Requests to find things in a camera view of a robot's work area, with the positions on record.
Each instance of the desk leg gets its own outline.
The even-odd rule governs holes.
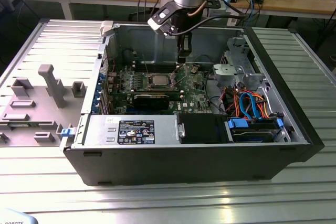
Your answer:
[[[239,15],[237,12],[235,12],[235,11],[232,10],[232,9],[229,9],[229,12],[230,12],[231,15],[236,15],[236,16]],[[227,25],[227,26],[236,26],[237,23],[238,23],[238,20],[237,20],[237,19],[235,19],[235,18],[229,18],[229,19],[227,20],[226,25]]]
[[[65,19],[73,19],[69,1],[61,1],[62,10]]]
[[[15,11],[15,7],[12,2],[13,0],[1,0],[1,3],[11,12]]]

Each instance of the robotic arm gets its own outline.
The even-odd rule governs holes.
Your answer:
[[[148,20],[151,28],[160,34],[177,36],[177,49],[179,63],[184,63],[185,58],[191,53],[191,30],[215,18],[239,16],[218,15],[201,21],[204,8],[218,9],[221,0],[171,0],[165,3]],[[241,14],[240,11],[224,1],[224,3]]]

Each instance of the warning label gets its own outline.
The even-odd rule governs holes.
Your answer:
[[[155,144],[154,121],[120,121],[118,144]]]

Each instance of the blue latch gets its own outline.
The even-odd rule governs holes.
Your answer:
[[[283,123],[283,121],[280,118],[277,119],[277,123],[278,123],[278,125],[279,125],[280,128],[282,128],[284,126],[283,125],[284,123]]]
[[[96,90],[101,91],[101,90],[102,90],[101,85],[98,84],[98,85],[96,86]]]
[[[248,128],[248,123],[246,119],[230,119],[228,122],[229,128]]]
[[[61,131],[61,137],[72,137],[76,135],[76,127],[73,128],[64,128]]]
[[[105,80],[106,76],[103,73],[99,73],[98,75],[99,81]]]

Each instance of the slotted aluminum surface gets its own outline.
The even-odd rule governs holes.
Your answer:
[[[335,144],[334,76],[300,36],[286,29],[254,28],[254,32],[320,138]]]
[[[54,76],[61,79],[64,86],[74,81],[83,81],[87,86],[91,77],[97,50],[102,44],[101,22],[50,20],[39,24],[33,31],[25,49],[17,54],[16,64],[0,88],[0,114],[10,101],[10,88],[16,78],[28,78],[33,86],[46,83],[37,70],[41,64],[52,64]]]
[[[334,94],[293,92],[314,98],[319,90]],[[317,122],[333,115],[307,113]],[[326,144],[320,153],[260,182],[89,187],[57,147],[0,148],[0,202],[40,224],[336,223],[336,129],[317,131]]]

